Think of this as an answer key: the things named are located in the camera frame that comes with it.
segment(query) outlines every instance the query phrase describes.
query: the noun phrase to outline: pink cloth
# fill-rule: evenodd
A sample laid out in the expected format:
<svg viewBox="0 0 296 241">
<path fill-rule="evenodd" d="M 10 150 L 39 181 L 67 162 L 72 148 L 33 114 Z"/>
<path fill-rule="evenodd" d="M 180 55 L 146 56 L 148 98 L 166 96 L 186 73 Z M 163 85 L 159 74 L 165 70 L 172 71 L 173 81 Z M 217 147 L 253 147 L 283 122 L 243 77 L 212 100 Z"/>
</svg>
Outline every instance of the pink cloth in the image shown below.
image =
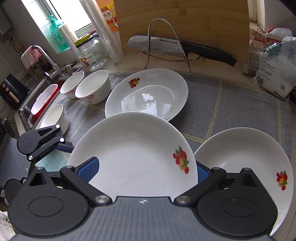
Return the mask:
<svg viewBox="0 0 296 241">
<path fill-rule="evenodd" d="M 35 63 L 38 62 L 41 54 L 37 49 L 32 49 L 30 46 L 20 57 L 26 69 L 30 69 Z"/>
</svg>

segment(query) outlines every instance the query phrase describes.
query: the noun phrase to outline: sink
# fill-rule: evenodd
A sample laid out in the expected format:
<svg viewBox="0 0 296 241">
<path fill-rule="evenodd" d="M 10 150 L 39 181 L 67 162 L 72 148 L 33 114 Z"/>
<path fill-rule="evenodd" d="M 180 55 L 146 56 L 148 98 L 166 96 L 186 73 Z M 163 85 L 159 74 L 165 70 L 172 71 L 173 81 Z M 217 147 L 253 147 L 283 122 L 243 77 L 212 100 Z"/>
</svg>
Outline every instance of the sink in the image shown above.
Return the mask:
<svg viewBox="0 0 296 241">
<path fill-rule="evenodd" d="M 82 67 L 76 67 L 73 68 L 73 73 L 76 73 L 78 71 L 80 71 L 82 69 Z M 33 124 L 30 123 L 29 119 L 31 116 L 31 109 L 36 101 L 36 99 L 38 98 L 38 96 L 50 85 L 52 84 L 56 84 L 58 82 L 61 81 L 66 81 L 69 78 L 69 74 L 64 73 L 62 77 L 58 78 L 57 80 L 53 81 L 52 79 L 50 79 L 48 76 L 44 77 L 43 80 L 39 83 L 39 85 L 33 90 L 33 92 L 29 95 L 29 97 L 24 101 L 23 105 L 21 106 L 21 108 L 19 109 L 19 115 L 21 117 L 22 123 L 24 124 L 24 127 L 26 129 L 26 131 L 30 131 L 33 128 L 35 128 L 35 126 Z M 50 104 L 54 101 L 55 97 L 52 99 L 52 101 L 48 104 L 48 107 L 50 106 Z"/>
</svg>

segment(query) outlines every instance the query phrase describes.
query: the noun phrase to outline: yellow label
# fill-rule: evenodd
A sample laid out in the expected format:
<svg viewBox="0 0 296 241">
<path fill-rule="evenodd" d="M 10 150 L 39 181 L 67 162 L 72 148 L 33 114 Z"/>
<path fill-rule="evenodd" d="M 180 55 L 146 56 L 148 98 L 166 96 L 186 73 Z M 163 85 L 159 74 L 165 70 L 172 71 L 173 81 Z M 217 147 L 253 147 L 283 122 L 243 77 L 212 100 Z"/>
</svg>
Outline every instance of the yellow label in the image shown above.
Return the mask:
<svg viewBox="0 0 296 241">
<path fill-rule="evenodd" d="M 109 26 L 114 25 L 113 19 L 112 19 L 112 13 L 111 13 L 113 7 L 114 7 L 113 1 L 111 3 L 106 4 L 105 6 L 101 7 L 102 14 L 103 14 L 104 18 L 106 19 L 107 24 Z M 113 16 L 114 16 L 115 22 L 117 23 L 115 10 L 113 11 Z"/>
</svg>

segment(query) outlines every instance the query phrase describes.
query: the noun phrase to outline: knife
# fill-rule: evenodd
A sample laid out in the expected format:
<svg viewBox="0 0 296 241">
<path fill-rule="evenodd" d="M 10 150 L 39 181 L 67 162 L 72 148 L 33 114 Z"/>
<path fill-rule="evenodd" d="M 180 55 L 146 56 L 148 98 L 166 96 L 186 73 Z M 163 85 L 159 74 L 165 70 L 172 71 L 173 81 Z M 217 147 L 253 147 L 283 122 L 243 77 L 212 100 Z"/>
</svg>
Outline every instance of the knife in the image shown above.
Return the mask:
<svg viewBox="0 0 296 241">
<path fill-rule="evenodd" d="M 230 54 L 216 48 L 191 43 L 181 40 L 182 47 L 188 58 L 188 53 L 193 52 L 204 58 L 224 62 L 231 66 L 234 66 L 237 60 Z M 148 51 L 148 36 L 147 35 L 135 35 L 128 40 L 128 47 Z M 181 46 L 175 39 L 150 37 L 150 51 L 155 53 L 168 54 L 178 57 L 184 57 Z"/>
</svg>

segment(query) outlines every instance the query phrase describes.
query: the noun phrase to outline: wooden cutting board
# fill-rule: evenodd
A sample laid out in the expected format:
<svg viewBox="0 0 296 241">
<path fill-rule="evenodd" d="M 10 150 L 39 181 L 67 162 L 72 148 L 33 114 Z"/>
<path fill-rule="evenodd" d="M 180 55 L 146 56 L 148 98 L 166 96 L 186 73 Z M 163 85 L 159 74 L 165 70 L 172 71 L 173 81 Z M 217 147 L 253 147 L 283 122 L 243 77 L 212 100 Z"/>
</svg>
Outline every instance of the wooden cutting board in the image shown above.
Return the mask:
<svg viewBox="0 0 296 241">
<path fill-rule="evenodd" d="M 154 18 L 164 18 L 181 40 L 223 50 L 247 63 L 249 12 L 247 0 L 114 0 L 124 53 L 140 52 L 127 47 L 134 35 L 147 35 Z M 156 21 L 151 36 L 172 38 L 169 25 Z"/>
</svg>

